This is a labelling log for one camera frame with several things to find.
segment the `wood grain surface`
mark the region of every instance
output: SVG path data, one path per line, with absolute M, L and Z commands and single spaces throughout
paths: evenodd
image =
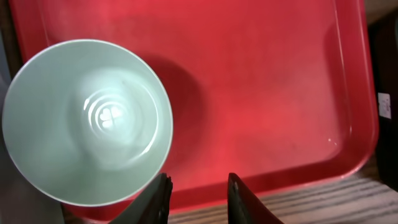
M 368 23 L 372 23 L 397 8 L 398 0 L 365 0 L 365 5 Z M 15 74 L 22 63 L 6 0 L 0 0 L 0 26 L 11 73 Z M 380 182 L 374 158 L 359 172 L 341 181 L 274 194 L 261 200 L 286 224 L 398 223 L 398 193 Z M 84 222 L 65 211 L 65 223 Z M 226 205 L 171 215 L 169 223 L 227 223 Z

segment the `plastic tray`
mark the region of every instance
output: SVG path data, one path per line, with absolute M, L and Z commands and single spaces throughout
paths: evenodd
M 24 60 L 70 39 L 142 57 L 175 119 L 172 212 L 342 178 L 372 154 L 376 99 L 363 0 L 10 0 Z M 110 220 L 129 201 L 68 208 Z

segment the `sticker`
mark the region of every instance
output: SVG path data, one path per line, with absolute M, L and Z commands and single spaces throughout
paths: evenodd
M 379 116 L 391 119 L 391 101 L 390 94 L 377 93 L 379 100 Z

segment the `black object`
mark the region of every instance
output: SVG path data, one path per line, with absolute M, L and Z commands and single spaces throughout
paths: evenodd
M 172 188 L 171 178 L 166 174 L 159 174 L 110 224 L 167 223 Z M 229 174 L 228 178 L 228 222 L 231 224 L 283 224 L 236 174 Z
M 377 166 L 381 180 L 398 191 L 398 10 L 369 27 L 369 42 L 379 103 Z

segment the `light green bowl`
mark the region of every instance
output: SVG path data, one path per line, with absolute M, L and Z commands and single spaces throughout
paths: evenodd
M 61 202 L 128 198 L 159 172 L 172 140 L 170 101 L 137 55 L 71 40 L 31 58 L 6 95 L 2 130 L 22 175 Z

